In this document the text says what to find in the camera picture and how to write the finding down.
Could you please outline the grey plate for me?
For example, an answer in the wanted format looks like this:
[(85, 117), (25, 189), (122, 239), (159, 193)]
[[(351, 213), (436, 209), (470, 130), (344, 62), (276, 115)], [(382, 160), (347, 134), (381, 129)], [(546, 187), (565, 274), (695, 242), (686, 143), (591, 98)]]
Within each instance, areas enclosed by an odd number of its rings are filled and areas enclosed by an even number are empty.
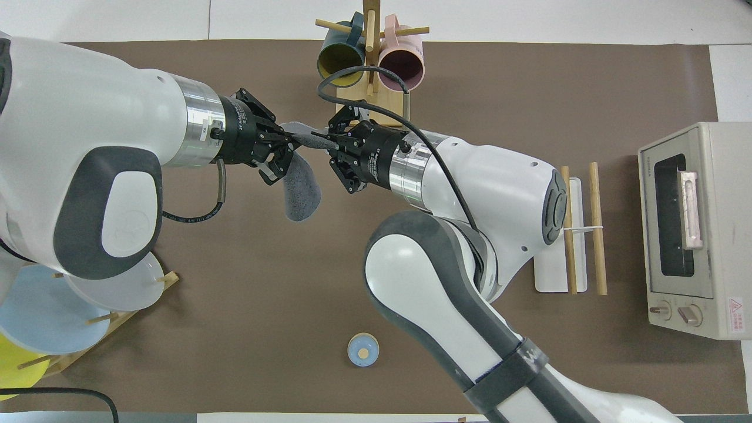
[(165, 284), (162, 266), (153, 253), (124, 273), (101, 280), (66, 275), (63, 278), (78, 297), (110, 311), (139, 311), (152, 306), (162, 295)]

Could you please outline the light blue plate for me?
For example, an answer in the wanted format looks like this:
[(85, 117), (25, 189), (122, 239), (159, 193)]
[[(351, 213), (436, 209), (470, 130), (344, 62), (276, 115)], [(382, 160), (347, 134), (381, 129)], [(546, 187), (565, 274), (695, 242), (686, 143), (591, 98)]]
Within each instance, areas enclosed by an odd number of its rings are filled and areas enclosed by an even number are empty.
[(32, 265), (21, 268), (0, 305), (0, 333), (35, 353), (78, 353), (109, 328), (108, 320), (87, 321), (107, 314), (78, 297), (64, 278), (54, 278), (51, 268)]

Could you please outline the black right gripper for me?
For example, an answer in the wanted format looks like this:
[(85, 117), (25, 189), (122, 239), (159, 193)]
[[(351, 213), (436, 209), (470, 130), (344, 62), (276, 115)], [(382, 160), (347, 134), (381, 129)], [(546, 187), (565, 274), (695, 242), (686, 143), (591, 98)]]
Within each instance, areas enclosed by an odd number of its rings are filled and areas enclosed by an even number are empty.
[(344, 105), (328, 121), (327, 135), (310, 132), (312, 147), (328, 148), (330, 166), (341, 180), (347, 193), (353, 194), (367, 184), (375, 184), (391, 190), (390, 169), (397, 150), (409, 152), (411, 145), (405, 141), (410, 133), (406, 130), (383, 126), (373, 120), (361, 120), (349, 128), (353, 120), (361, 116), (359, 110)]

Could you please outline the blue call bell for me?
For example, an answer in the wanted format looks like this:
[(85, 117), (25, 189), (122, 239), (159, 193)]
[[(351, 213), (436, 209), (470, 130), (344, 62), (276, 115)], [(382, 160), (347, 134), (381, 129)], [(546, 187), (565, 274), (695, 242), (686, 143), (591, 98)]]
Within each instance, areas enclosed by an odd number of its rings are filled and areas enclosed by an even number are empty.
[(347, 343), (347, 356), (358, 367), (370, 367), (378, 359), (380, 346), (378, 340), (368, 333), (360, 332)]

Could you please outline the yellow plate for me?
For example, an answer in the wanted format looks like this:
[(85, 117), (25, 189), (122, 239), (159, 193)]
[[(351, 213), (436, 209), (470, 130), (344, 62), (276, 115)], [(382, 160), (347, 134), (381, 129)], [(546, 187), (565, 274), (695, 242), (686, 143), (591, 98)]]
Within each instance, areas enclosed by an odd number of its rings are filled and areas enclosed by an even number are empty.
[(45, 355), (19, 347), (0, 334), (0, 388), (29, 388), (35, 385), (45, 375), (49, 358), (23, 369), (17, 367), (40, 358), (45, 358)]

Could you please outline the wooden mug tree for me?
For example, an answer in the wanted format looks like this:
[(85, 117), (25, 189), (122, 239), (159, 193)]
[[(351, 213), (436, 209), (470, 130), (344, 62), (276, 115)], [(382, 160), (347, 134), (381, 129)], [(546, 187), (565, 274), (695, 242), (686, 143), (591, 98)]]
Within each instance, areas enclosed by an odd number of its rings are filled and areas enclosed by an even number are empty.
[[(385, 19), (380, 15), (380, 0), (362, 0), (363, 8), (361, 13), (364, 16), (364, 29), (362, 32), (365, 38), (365, 61), (364, 65), (377, 65), (381, 51), (381, 42), (385, 38)], [(341, 26), (339, 22), (323, 21), (316, 19), (316, 25), (323, 28), (336, 29), (345, 32), (347, 27)], [(398, 30), (397, 35), (424, 35), (430, 32), (429, 27), (416, 27), (410, 29)], [(349, 100), (365, 100), (369, 104), (397, 113), (398, 115), (410, 118), (410, 101), (409, 97), (402, 92), (402, 88), (396, 82), (388, 82), (387, 77), (378, 76), (375, 72), (365, 72), (364, 70), (355, 70), (344, 76), (337, 77), (333, 80), (336, 88), (336, 94), (340, 98)]]

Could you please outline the purple and grey towel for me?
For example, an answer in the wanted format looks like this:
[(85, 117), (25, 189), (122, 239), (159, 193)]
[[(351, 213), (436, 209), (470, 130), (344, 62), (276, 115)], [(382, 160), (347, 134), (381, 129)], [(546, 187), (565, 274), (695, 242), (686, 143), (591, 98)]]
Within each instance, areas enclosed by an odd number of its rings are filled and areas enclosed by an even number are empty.
[[(336, 147), (312, 147), (311, 132), (321, 132), (301, 122), (283, 123), (286, 132), (292, 132), (294, 138), (304, 147), (327, 150)], [(303, 221), (317, 211), (321, 202), (321, 190), (308, 161), (294, 152), (287, 174), (283, 177), (285, 213), (289, 220)]]

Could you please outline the wooden plate rack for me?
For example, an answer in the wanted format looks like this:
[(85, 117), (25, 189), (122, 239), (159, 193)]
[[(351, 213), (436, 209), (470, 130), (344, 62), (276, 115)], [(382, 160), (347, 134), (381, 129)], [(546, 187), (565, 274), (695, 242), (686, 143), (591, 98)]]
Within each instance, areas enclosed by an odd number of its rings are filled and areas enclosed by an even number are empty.
[[(161, 278), (158, 278), (157, 281), (164, 282), (164, 287), (162, 291), (167, 291), (171, 286), (176, 284), (178, 281), (180, 281), (180, 276), (175, 273), (175, 271), (170, 271), (165, 276), (162, 276)], [(103, 335), (101, 340), (104, 340), (108, 335), (113, 334), (116, 329), (118, 329), (120, 326), (122, 326), (125, 322), (127, 322), (130, 318), (132, 318), (134, 315), (136, 315), (138, 311), (111, 311), (107, 315), (97, 316), (96, 318), (91, 318), (85, 321), (84, 324), (86, 326), (91, 325), (97, 325), (99, 322), (107, 322), (108, 328)], [(51, 375), (56, 375), (65, 369), (67, 369), (69, 366), (71, 366), (75, 361), (80, 359), (84, 356), (84, 354), (88, 353), (94, 346), (97, 345), (99, 341), (95, 342), (93, 346), (76, 351), (75, 353), (70, 354), (45, 354), (41, 356), (40, 358), (32, 359), (30, 361), (27, 361), (25, 363), (18, 364), (16, 366), (17, 370), (24, 370), (26, 368), (38, 365), (40, 363), (45, 363), (45, 361), (48, 361), (48, 367), (46, 368), (45, 374), (42, 376), (42, 378), (45, 377), (51, 377)]]

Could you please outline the dark teal mug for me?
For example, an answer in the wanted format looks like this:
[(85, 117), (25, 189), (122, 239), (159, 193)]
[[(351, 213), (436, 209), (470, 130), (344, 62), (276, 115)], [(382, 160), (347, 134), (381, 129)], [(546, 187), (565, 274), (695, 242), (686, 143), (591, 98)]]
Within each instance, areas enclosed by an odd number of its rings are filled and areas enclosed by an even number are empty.
[(350, 21), (341, 21), (339, 24), (347, 27), (347, 31), (329, 29), (317, 59), (317, 70), (323, 79), (342, 69), (364, 65), (366, 50), (362, 35), (363, 14), (355, 12)]

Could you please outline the beige toaster oven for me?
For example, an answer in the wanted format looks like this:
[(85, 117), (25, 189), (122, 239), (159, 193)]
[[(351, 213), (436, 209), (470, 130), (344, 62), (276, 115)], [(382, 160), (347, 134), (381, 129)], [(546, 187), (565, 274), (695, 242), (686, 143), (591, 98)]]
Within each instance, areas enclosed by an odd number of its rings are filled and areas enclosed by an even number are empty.
[(650, 324), (752, 340), (752, 122), (699, 122), (637, 151)]

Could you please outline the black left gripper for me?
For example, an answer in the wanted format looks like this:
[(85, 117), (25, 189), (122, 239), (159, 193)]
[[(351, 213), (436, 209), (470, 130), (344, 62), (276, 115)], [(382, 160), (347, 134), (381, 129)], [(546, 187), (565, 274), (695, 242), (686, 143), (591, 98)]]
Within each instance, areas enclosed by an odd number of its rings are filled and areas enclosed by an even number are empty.
[(260, 169), (267, 185), (282, 179), (295, 150), (292, 132), (275, 122), (275, 115), (247, 89), (222, 96), (225, 124), (217, 131), (221, 141), (218, 159), (229, 165), (244, 164)]

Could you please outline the brown table mat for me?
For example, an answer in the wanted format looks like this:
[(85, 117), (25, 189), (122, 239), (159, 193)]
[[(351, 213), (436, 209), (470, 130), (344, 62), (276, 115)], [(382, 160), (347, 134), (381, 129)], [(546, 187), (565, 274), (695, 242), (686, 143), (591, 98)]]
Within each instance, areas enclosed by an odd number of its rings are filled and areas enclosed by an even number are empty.
[[(583, 385), (677, 414), (747, 412), (738, 342), (647, 318), (636, 153), (717, 120), (707, 46), (430, 42), (424, 52), (411, 95), (419, 128), (569, 166), (581, 180), (599, 164), (609, 292), (539, 293), (527, 263), (494, 303), (508, 324)], [(303, 155), (323, 197), (311, 219), (290, 222), (281, 184), (229, 166), (214, 219), (162, 225), (156, 256), (176, 286), (40, 385), (102, 391), (121, 412), (472, 413), (367, 295), (367, 241), (408, 204), (376, 186), (348, 194), (325, 152)], [(380, 346), (370, 367), (347, 356), (360, 332)]]

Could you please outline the white towel rack wooden rods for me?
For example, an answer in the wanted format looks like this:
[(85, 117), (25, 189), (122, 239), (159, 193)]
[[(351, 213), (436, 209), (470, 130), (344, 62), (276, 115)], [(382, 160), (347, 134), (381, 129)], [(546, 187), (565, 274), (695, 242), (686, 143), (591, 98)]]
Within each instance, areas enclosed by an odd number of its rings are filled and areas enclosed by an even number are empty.
[(577, 294), (588, 289), (586, 274), (585, 234), (591, 233), (593, 242), (593, 265), (595, 289), (598, 295), (605, 296), (607, 275), (605, 267), (605, 242), (603, 233), (602, 207), (599, 184), (598, 163), (589, 165), (590, 213), (592, 224), (585, 224), (582, 182), (572, 177), (569, 167), (561, 168), (567, 190), (564, 225), (552, 246), (543, 249), (533, 258), (534, 286), (540, 293)]

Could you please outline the pink mug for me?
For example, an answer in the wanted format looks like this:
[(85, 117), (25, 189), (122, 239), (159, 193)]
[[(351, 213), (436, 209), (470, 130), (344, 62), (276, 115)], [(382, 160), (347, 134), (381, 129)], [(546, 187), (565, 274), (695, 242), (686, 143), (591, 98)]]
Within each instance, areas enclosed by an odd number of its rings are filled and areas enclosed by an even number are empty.
[(410, 29), (410, 26), (399, 24), (397, 14), (386, 16), (378, 66), (396, 74), (406, 89), (412, 91), (424, 80), (424, 46), (421, 35), (397, 35), (397, 31), (403, 29)]

